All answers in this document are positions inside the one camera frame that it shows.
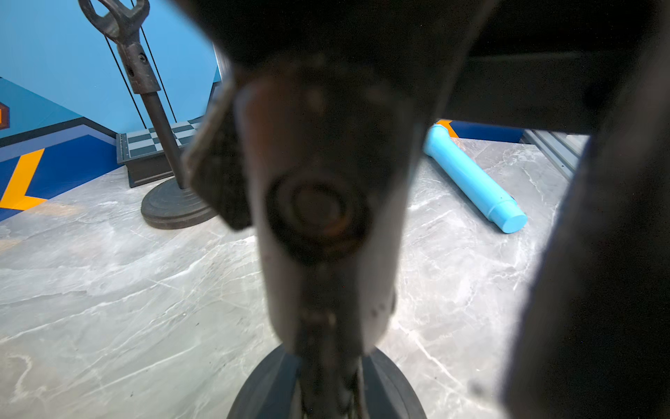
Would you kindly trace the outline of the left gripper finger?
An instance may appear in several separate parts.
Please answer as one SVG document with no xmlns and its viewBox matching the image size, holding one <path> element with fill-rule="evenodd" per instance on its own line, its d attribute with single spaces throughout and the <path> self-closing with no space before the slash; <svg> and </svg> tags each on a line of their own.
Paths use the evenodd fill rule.
<svg viewBox="0 0 670 419">
<path fill-rule="evenodd" d="M 669 4 L 588 141 L 507 368 L 511 418 L 669 415 Z"/>
</svg>

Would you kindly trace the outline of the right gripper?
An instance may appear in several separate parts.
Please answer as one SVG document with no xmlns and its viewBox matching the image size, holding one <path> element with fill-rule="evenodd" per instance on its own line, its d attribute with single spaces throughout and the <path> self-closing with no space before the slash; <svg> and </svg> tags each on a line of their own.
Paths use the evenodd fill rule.
<svg viewBox="0 0 670 419">
<path fill-rule="evenodd" d="M 459 122 L 592 134 L 659 20 L 657 1 L 503 1 L 442 114 Z"/>
</svg>

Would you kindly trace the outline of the black mic clip pole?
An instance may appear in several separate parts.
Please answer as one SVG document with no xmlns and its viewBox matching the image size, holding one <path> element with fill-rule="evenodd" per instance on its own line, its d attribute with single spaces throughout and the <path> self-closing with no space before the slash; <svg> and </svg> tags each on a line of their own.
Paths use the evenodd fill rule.
<svg viewBox="0 0 670 419">
<path fill-rule="evenodd" d="M 161 90 L 159 80 L 140 40 L 141 26 L 149 15 L 150 4 L 148 1 L 138 1 L 132 8 L 126 7 L 120 1 L 101 0 L 101 4 L 107 9 L 105 15 L 99 15 L 90 0 L 79 1 L 80 9 L 88 21 L 117 45 L 130 87 L 135 94 L 141 96 L 174 178 L 184 190 L 186 183 L 181 165 L 181 151 L 158 94 Z"/>
<path fill-rule="evenodd" d="M 270 323 L 307 418 L 347 418 L 397 301 L 408 195 L 494 1 L 181 1 L 232 64 L 188 153 L 226 201 L 241 148 Z"/>
</svg>

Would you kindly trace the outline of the black round stand base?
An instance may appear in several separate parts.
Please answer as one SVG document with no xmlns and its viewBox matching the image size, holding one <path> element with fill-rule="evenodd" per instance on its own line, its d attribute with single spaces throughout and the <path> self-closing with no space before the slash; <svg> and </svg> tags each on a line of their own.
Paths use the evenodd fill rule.
<svg viewBox="0 0 670 419">
<path fill-rule="evenodd" d="M 181 189 L 172 177 L 145 195 L 141 216 L 151 227 L 179 230 L 206 222 L 216 212 L 191 189 Z"/>
</svg>

